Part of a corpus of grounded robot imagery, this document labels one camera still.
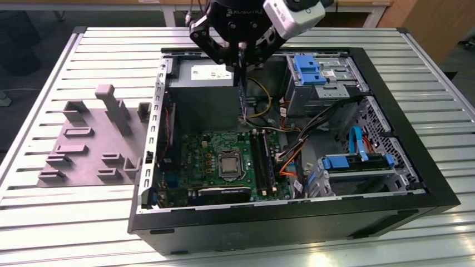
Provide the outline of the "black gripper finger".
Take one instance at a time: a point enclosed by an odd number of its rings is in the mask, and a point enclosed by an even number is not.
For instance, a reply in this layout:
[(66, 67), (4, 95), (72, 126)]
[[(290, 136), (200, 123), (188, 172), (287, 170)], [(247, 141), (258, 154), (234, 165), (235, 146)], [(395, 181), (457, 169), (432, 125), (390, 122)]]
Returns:
[(227, 46), (219, 44), (210, 35), (210, 26), (207, 16), (195, 20), (190, 25), (190, 38), (216, 64), (226, 65), (227, 71), (236, 71), (239, 66), (238, 43), (228, 42)]
[(244, 67), (252, 70), (256, 65), (263, 64), (280, 49), (286, 39), (282, 38), (274, 26), (264, 32), (263, 36), (244, 49)]

